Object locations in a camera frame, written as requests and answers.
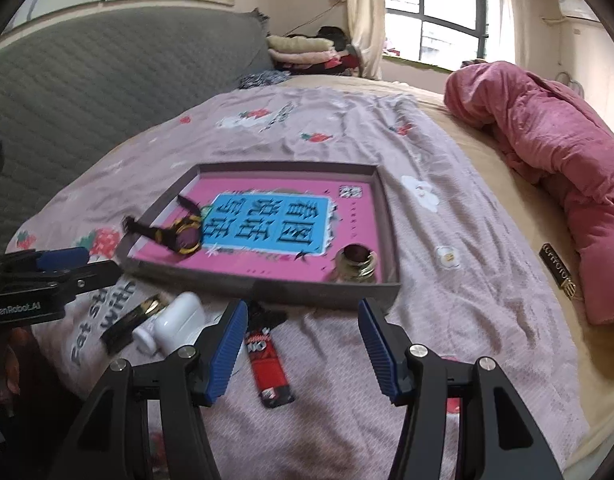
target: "pile of clothes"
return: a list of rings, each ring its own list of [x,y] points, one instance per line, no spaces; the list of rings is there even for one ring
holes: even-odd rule
[[[360,65],[355,49],[337,27],[322,27],[318,36],[268,36],[276,68],[292,74],[341,74]]]

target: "white curtain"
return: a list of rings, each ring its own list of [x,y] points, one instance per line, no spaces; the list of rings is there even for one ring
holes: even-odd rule
[[[487,61],[529,61],[530,0],[489,0]]]
[[[362,77],[380,79],[385,42],[385,0],[347,0],[351,42],[361,60]]]

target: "pink blanket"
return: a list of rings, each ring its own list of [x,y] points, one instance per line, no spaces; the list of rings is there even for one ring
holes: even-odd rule
[[[560,202],[581,257],[588,320],[614,322],[614,135],[607,125],[569,88],[502,61],[454,72],[444,102],[471,126],[490,125],[507,164]]]

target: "beige mattress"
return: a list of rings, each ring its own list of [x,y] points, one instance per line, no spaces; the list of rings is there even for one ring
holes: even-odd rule
[[[495,149],[493,140],[456,120],[442,102],[442,96],[397,83],[358,78],[308,75],[282,83],[286,86],[327,86],[343,91],[413,95],[424,110],[464,150],[507,212],[516,221],[536,257],[545,242],[553,245],[578,282],[578,254],[574,251],[562,209],[551,197],[509,170]],[[614,433],[614,327],[592,327],[586,322],[584,304],[570,301],[555,282],[549,283],[567,320],[578,349],[580,397],[589,434],[568,460],[571,466],[593,452]]]

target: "blue title panel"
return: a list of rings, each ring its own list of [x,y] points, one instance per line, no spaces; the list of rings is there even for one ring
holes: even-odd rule
[[[203,246],[269,253],[325,252],[325,196],[221,193],[202,224]]]

